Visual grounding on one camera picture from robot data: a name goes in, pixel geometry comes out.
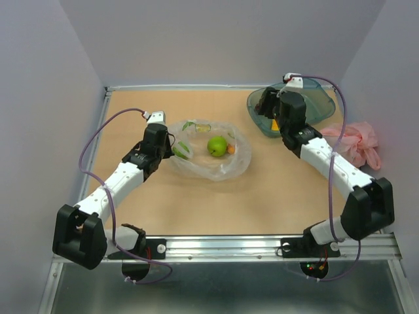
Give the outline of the orange fruit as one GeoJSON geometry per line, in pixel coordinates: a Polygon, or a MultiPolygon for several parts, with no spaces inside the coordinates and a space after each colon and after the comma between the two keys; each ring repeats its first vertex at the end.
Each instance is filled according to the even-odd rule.
{"type": "Polygon", "coordinates": [[[275,120],[272,120],[271,130],[272,131],[279,131],[278,124],[275,120]]]}

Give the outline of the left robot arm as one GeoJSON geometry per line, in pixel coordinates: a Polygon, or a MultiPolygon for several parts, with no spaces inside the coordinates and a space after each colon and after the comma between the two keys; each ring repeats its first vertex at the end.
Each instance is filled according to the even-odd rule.
{"type": "Polygon", "coordinates": [[[145,232],[130,224],[103,227],[104,220],[116,218],[116,208],[172,156],[170,136],[163,124],[151,123],[143,140],[122,159],[111,176],[91,195],[74,206],[63,205],[57,213],[52,251],[88,270],[103,257],[121,251],[137,258],[145,252],[145,232]]]}

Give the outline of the green apple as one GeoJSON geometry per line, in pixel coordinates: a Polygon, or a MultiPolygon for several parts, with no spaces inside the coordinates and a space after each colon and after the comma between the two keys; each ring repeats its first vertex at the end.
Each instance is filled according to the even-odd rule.
{"type": "Polygon", "coordinates": [[[207,150],[213,157],[222,157],[227,152],[227,141],[222,136],[212,137],[207,143],[207,150]]]}

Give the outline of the clear plastic bag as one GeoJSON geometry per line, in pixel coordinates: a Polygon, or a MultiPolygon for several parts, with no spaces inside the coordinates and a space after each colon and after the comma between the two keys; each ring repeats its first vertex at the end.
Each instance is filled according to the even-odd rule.
{"type": "Polygon", "coordinates": [[[251,145],[242,132],[228,122],[207,120],[184,120],[168,126],[174,136],[172,147],[188,146],[191,158],[181,159],[174,155],[169,163],[174,171],[188,177],[208,179],[214,182],[225,181],[240,176],[251,161],[251,145]],[[197,133],[195,124],[210,124],[211,131],[197,133]],[[222,136],[227,143],[235,146],[235,153],[222,157],[213,157],[207,150],[208,141],[215,136],[222,136]]]}

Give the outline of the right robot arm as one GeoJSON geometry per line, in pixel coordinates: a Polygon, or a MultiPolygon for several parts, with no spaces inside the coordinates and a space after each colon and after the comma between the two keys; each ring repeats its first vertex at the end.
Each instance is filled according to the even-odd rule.
{"type": "Polygon", "coordinates": [[[300,237],[280,245],[284,258],[318,257],[332,243],[360,241],[395,221],[393,187],[382,177],[362,172],[327,143],[306,121],[306,102],[300,93],[268,87],[255,106],[259,116],[276,121],[284,145],[318,170],[346,199],[340,216],[307,227],[300,237]]]}

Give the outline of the small peach fruit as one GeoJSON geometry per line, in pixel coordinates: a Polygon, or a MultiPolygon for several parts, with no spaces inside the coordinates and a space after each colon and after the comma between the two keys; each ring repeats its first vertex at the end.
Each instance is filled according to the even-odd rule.
{"type": "Polygon", "coordinates": [[[227,145],[227,152],[229,154],[234,154],[235,153],[235,146],[228,144],[227,145]]]}

